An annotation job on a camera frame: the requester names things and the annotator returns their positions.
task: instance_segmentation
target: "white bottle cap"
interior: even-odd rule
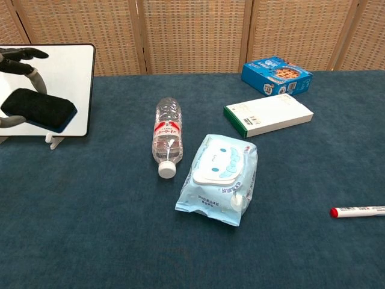
[[[172,161],[163,161],[159,164],[158,168],[159,176],[164,179],[171,179],[176,173],[175,163]]]

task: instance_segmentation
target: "black foam pad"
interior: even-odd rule
[[[8,116],[23,116],[26,122],[53,131],[62,131],[76,113],[68,99],[17,89],[1,105]]]

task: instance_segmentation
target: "marker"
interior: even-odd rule
[[[330,215],[334,218],[385,216],[385,207],[332,208]]]

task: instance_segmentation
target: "wet wipes package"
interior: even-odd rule
[[[257,147],[208,134],[200,145],[175,209],[239,226],[253,197]]]

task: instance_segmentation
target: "woven panel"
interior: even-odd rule
[[[5,4],[5,1],[0,0],[0,43],[1,44],[23,44],[23,38],[15,22],[13,21],[10,12]]]
[[[245,0],[144,0],[143,6],[153,73],[238,71]]]
[[[340,69],[385,69],[385,1],[369,0]]]
[[[249,61],[277,55],[307,70],[326,70],[351,0],[260,0],[254,4]]]
[[[140,73],[129,1],[20,2],[34,43],[92,43],[95,75]]]

